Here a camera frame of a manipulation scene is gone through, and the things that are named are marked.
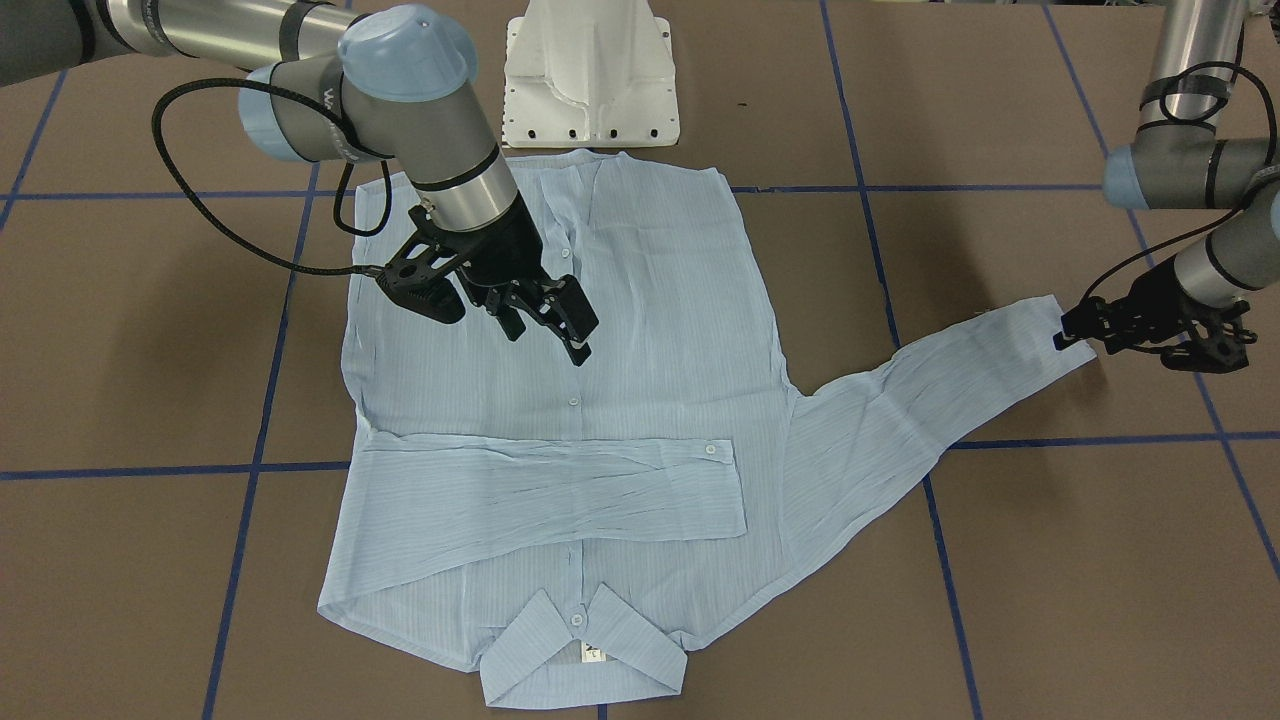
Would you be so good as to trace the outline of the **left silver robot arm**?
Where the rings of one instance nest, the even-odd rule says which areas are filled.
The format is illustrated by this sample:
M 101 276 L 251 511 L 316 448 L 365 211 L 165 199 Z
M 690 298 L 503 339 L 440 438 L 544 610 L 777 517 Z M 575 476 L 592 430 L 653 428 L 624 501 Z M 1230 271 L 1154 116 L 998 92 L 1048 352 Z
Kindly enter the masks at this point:
M 1248 297 L 1277 283 L 1277 101 L 1244 67 L 1245 1 L 1170 1 L 1134 140 L 1107 158 L 1103 195 L 1132 210 L 1217 210 L 1175 254 L 1106 300 L 1094 281 L 1064 313 L 1057 350 L 1096 340 L 1175 372 L 1245 368 Z

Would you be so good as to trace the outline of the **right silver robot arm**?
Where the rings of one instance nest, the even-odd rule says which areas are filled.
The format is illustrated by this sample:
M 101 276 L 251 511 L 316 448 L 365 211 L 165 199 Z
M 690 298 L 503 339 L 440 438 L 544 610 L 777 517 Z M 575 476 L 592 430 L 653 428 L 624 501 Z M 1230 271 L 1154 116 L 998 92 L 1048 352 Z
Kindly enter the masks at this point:
M 442 324 L 467 306 L 516 341 L 547 328 L 570 361 L 590 354 L 598 319 L 572 275 L 541 263 L 541 236 L 474 91 L 467 31 L 421 4 L 358 14 L 329 1 L 5 1 L 3 83 L 18 85 L 128 54 L 220 61 L 241 77 L 192 81 L 155 104 L 150 132 L 180 192 L 219 232 L 183 177 L 164 119 L 179 99 L 234 88 L 250 141 L 283 161 L 340 161 L 346 190 L 360 163 L 398 163 L 419 200 L 411 233 L 381 264 L 324 269 L 253 254 L 307 275 L 365 275 L 397 306 Z

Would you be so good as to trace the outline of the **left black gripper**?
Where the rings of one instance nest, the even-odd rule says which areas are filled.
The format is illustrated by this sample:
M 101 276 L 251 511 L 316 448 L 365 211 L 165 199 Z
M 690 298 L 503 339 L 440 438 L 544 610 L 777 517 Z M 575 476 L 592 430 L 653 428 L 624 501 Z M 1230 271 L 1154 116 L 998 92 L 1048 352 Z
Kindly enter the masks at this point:
M 1064 313 L 1053 334 L 1057 351 L 1098 340 L 1107 354 L 1135 351 L 1158 357 L 1172 372 L 1228 374 L 1251 365 L 1248 347 L 1257 334 L 1244 327 L 1251 305 L 1230 299 L 1222 307 L 1193 299 L 1171 263 L 1161 263 L 1112 302 L 1089 296 Z

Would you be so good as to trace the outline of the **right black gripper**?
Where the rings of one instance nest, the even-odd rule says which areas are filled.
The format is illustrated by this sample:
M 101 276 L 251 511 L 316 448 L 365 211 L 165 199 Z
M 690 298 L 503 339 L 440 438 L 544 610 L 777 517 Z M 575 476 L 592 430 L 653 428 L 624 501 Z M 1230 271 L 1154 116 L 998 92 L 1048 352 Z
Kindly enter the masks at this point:
M 440 229 L 440 245 L 462 260 L 454 273 L 466 287 L 503 290 L 518 284 L 516 292 L 490 292 L 490 315 L 509 342 L 526 331 L 522 309 L 540 319 L 564 346 L 575 366 L 591 356 L 589 338 L 599 319 L 575 275 L 553 281 L 547 274 L 541 265 L 541 236 L 527 206 L 513 205 L 475 231 Z

